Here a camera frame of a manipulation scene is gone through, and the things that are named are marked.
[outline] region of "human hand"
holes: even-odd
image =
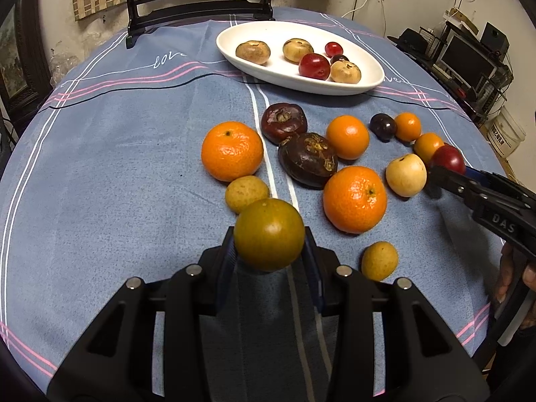
[[[500,252],[502,257],[500,258],[499,278],[495,287],[495,298],[498,302],[503,302],[506,298],[508,287],[514,278],[514,249],[509,243],[505,243],[503,249]],[[523,272],[523,282],[529,289],[536,291],[536,265],[529,263]],[[532,308],[527,313],[527,316],[521,323],[520,329],[525,329],[529,326],[536,325],[536,303],[532,305]]]

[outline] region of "white plate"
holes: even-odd
[[[298,65],[283,56],[283,44],[292,38],[308,41],[315,51],[326,57],[328,42],[339,43],[344,55],[361,69],[361,80],[356,84],[335,83],[330,79],[316,80],[298,73]],[[235,56],[237,46],[246,41],[264,41],[270,47],[270,60],[257,65]],[[302,92],[321,95],[355,95],[375,88],[383,82],[384,72],[378,61],[363,48],[347,39],[310,25],[283,21],[255,21],[234,25],[222,31],[216,45],[225,58],[241,71],[268,83]]]

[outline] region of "monitor screen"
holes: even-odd
[[[472,88],[478,87],[482,74],[490,77],[495,68],[483,55],[458,36],[452,38],[441,61]]]

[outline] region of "black speaker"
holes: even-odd
[[[506,56],[508,47],[510,47],[506,35],[499,29],[493,27],[490,23],[486,24],[480,43],[491,51],[491,53],[493,53],[501,62]]]

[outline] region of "framed picture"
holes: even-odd
[[[50,92],[38,0],[18,0],[0,26],[0,97],[19,136]]]

